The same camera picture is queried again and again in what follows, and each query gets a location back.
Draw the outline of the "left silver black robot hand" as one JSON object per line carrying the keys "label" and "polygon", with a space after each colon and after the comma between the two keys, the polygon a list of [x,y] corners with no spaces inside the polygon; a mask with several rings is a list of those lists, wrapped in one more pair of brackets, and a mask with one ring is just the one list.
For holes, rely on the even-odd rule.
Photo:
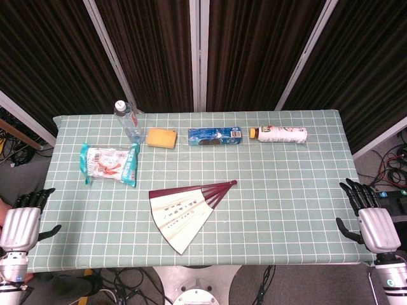
{"label": "left silver black robot hand", "polygon": [[1,233],[1,249],[4,252],[27,253],[38,242],[51,238],[60,231],[60,224],[49,231],[39,231],[43,210],[48,197],[54,192],[54,188],[42,189],[18,197],[5,216]]}

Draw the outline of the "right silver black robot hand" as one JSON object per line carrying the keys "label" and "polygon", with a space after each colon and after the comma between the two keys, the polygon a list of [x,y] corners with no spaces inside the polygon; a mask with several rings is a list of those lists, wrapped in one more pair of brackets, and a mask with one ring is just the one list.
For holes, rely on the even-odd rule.
{"label": "right silver black robot hand", "polygon": [[336,225],[342,235],[364,245],[373,254],[395,252],[401,246],[401,240],[389,212],[381,206],[376,192],[350,179],[341,182],[340,187],[348,196],[359,224],[359,232],[353,233],[339,217],[336,218]]}

